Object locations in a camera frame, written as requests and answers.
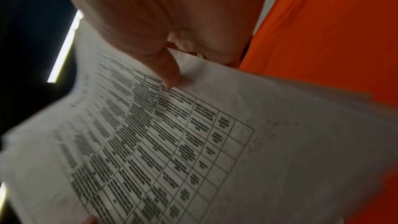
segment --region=paper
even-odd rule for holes
[[[177,51],[167,89],[85,22],[76,41],[71,94],[4,137],[25,224],[326,223],[396,161],[396,118],[365,104]]]

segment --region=fluorescent light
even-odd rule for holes
[[[3,206],[5,203],[6,194],[7,194],[7,188],[5,187],[5,184],[2,183],[0,187],[0,215],[3,212]]]
[[[73,43],[73,38],[75,37],[76,29],[79,27],[80,20],[83,18],[83,14],[80,10],[76,12],[75,18],[73,19],[72,25],[69,28],[68,34],[62,44],[61,50],[59,51],[58,57],[55,60],[53,69],[51,70],[48,83],[54,83],[57,81],[58,75],[65,63],[66,57],[69,53],[70,47]]]

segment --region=finger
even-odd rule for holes
[[[90,215],[87,220],[83,221],[82,224],[95,224],[96,220],[93,215]]]
[[[157,74],[167,88],[176,86],[180,80],[180,68],[167,48],[160,52],[136,58]]]

